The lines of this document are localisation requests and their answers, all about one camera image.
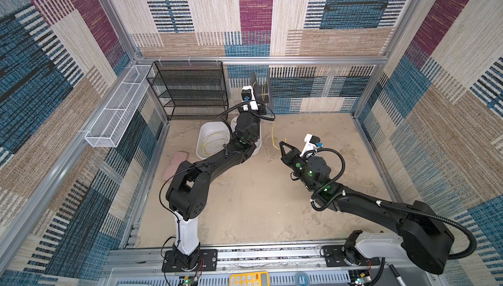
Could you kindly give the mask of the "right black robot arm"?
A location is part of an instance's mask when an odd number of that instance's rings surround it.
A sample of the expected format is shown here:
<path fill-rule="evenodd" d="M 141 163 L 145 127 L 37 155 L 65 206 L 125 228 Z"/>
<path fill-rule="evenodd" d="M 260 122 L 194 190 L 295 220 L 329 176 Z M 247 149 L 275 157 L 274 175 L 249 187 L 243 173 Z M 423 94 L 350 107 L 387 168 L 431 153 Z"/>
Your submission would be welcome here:
<path fill-rule="evenodd" d="M 319 156 L 325 152 L 324 148 L 300 151 L 284 141 L 279 147 L 281 160 L 292 169 L 293 178 L 310 191 L 310 204 L 315 211 L 356 215 L 397 235 L 370 240 L 363 231 L 355 230 L 345 246 L 349 260 L 400 258 L 410 260 L 426 272 L 440 275 L 448 260 L 463 259 L 476 251 L 478 243 L 469 229 L 435 214 L 428 204 L 391 202 L 355 191 L 339 183 L 343 170 L 330 177 L 331 168 Z"/>

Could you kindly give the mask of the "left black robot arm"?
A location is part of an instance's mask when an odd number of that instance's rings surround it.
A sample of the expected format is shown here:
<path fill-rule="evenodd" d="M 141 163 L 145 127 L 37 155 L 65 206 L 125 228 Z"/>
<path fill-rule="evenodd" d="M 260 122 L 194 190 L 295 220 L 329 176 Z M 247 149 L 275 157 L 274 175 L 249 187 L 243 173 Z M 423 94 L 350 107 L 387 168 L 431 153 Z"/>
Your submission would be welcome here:
<path fill-rule="evenodd" d="M 195 163 L 182 162 L 165 194 L 165 207 L 174 215 L 176 241 L 163 255 L 166 266 L 191 271 L 203 264 L 200 256 L 198 217 L 206 206 L 209 188 L 217 177 L 252 157 L 260 138 L 261 121 L 276 116 L 266 103 L 243 101 L 218 116 L 231 130 L 231 138 L 216 154 Z"/>

